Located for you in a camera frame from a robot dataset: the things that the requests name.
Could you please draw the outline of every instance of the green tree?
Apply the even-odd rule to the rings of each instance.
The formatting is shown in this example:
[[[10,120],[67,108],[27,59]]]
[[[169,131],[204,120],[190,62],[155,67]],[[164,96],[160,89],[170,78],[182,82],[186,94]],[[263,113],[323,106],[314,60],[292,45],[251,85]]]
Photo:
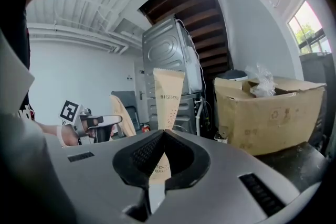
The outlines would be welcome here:
[[[306,41],[306,38],[311,37],[315,34],[315,31],[311,28],[310,24],[304,24],[301,25],[302,30],[300,29],[295,33],[296,40],[298,44],[301,44],[302,42]],[[305,46],[301,49],[302,54],[308,54],[310,53],[309,46]]]
[[[309,38],[313,34],[315,34],[315,32],[311,28],[310,24],[301,25],[301,27],[302,27],[302,30],[303,30],[304,34],[303,34],[301,29],[295,33],[296,40],[297,40],[298,44],[301,44],[302,42],[306,41],[306,38]]]

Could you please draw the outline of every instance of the plastic bag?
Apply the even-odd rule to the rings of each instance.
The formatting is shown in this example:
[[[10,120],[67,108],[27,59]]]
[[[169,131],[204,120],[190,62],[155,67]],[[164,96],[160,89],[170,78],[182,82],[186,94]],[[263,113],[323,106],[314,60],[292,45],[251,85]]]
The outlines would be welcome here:
[[[248,74],[254,75],[259,84],[252,87],[250,92],[258,97],[267,97],[275,95],[275,86],[272,73],[263,65],[257,63],[257,69],[250,66],[246,67],[245,71]]]

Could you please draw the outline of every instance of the wooden staircase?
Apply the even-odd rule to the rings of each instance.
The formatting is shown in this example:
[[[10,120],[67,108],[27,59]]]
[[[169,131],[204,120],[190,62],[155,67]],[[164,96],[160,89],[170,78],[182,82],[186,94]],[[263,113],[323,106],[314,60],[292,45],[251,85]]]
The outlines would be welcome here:
[[[140,10],[155,24],[175,14],[190,33],[205,79],[228,70],[226,28],[218,0],[148,0]]]

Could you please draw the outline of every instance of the cream paper bag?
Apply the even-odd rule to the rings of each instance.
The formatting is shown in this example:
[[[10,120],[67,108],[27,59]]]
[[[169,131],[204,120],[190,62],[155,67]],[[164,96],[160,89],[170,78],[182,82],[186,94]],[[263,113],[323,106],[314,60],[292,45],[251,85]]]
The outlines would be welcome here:
[[[173,129],[180,105],[184,76],[183,72],[154,68],[159,130]],[[169,178],[171,178],[169,161],[163,153],[149,179],[149,184],[164,184]]]
[[[110,100],[112,101],[113,112],[112,115],[120,115],[122,116],[122,121],[119,123],[119,126],[122,132],[126,136],[134,136],[136,135],[136,131],[131,120],[129,113],[127,112],[126,108],[120,101],[118,97],[115,95],[110,96]]]

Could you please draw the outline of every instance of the door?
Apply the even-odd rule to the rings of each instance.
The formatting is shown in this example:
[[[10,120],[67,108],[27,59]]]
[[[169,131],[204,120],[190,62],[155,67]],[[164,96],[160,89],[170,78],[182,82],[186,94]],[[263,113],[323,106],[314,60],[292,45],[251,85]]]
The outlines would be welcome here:
[[[135,97],[136,104],[138,105],[139,121],[140,123],[146,123],[149,122],[149,114],[147,107],[145,72],[142,58],[139,58],[134,62],[134,73]]]

